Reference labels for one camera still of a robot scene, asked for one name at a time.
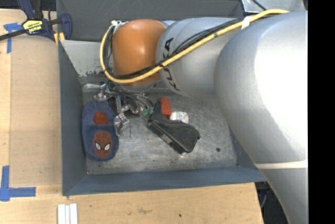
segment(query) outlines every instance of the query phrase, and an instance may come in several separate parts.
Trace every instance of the bin floor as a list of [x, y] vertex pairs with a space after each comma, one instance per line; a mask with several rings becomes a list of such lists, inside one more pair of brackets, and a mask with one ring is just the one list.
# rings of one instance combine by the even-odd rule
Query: bin floor
[[[87, 158], [88, 175], [237, 165], [232, 135], [215, 99], [194, 99], [172, 92], [153, 92], [148, 96], [154, 102], [162, 96], [168, 97], [172, 111], [188, 113], [189, 124], [201, 135], [194, 150], [181, 156], [151, 132], [142, 118], [132, 118], [119, 136], [119, 149], [113, 159], [99, 162]], [[92, 93], [85, 93], [84, 101], [89, 100]]]

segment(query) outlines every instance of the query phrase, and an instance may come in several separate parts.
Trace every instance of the blue spider-man slipper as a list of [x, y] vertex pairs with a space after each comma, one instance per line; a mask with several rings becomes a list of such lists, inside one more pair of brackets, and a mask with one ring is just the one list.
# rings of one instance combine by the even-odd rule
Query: blue spider-man slipper
[[112, 159], [119, 139], [114, 129], [115, 113], [106, 103], [95, 100], [83, 109], [83, 141], [86, 155], [97, 161]]

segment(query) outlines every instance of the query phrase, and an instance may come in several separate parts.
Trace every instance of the blue tape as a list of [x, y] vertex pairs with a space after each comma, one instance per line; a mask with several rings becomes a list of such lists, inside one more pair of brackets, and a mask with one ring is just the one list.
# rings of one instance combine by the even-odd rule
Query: blue tape
[[[5, 24], [4, 28], [8, 31], [8, 33], [23, 29], [23, 27], [18, 23]], [[9, 54], [11, 51], [12, 51], [12, 39], [9, 38], [7, 41], [7, 54]]]
[[36, 187], [9, 188], [9, 165], [2, 167], [0, 201], [16, 197], [35, 197]]

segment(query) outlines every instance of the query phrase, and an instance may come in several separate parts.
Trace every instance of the red patch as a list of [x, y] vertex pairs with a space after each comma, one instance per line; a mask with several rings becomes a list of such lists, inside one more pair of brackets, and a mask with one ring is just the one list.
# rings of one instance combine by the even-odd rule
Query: red patch
[[107, 125], [108, 119], [106, 114], [102, 113], [101, 111], [98, 111], [93, 118], [93, 121], [96, 125]]
[[113, 142], [110, 133], [99, 131], [95, 134], [93, 138], [93, 147], [99, 158], [104, 159], [108, 157], [112, 146]]

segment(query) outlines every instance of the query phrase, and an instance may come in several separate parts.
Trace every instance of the white plastic piece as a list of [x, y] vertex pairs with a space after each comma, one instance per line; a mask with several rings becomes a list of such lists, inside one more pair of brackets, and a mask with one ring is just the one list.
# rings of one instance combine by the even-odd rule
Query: white plastic piece
[[247, 16], [244, 18], [243, 22], [242, 22], [242, 26], [241, 26], [241, 29], [244, 29], [246, 28], [247, 26], [250, 25], [250, 19], [252, 18], [253, 16]]
[[188, 114], [183, 111], [173, 111], [170, 116], [170, 120], [176, 121], [182, 121], [186, 124], [188, 124]]
[[57, 224], [78, 224], [77, 204], [58, 205]]

